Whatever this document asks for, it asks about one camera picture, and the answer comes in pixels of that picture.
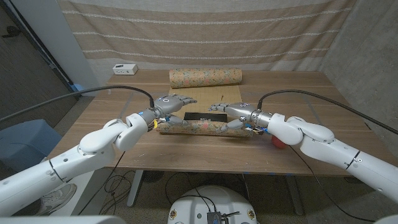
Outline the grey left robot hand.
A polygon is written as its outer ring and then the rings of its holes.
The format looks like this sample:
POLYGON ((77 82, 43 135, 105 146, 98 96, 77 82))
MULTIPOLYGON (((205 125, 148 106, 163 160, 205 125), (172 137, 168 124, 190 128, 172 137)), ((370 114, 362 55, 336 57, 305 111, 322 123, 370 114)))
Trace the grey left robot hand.
POLYGON ((140 111, 139 115, 147 124, 151 124, 155 119, 164 119, 164 121, 169 124, 186 124, 184 120, 178 116, 172 115, 172 113, 179 111, 185 105, 196 102, 196 99, 189 96, 177 94, 163 96, 154 101, 154 106, 152 108, 140 111))

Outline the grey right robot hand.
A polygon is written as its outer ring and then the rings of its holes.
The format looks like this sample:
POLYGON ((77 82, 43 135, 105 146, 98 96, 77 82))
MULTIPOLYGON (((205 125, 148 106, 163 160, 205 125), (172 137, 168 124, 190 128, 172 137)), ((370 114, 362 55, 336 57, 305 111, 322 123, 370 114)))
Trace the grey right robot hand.
POLYGON ((241 129, 247 123, 266 128, 273 116, 272 113, 256 109, 248 103, 216 103, 211 105, 208 110, 221 111, 235 118, 226 125, 220 127, 221 132, 225 132, 229 129, 241 129))

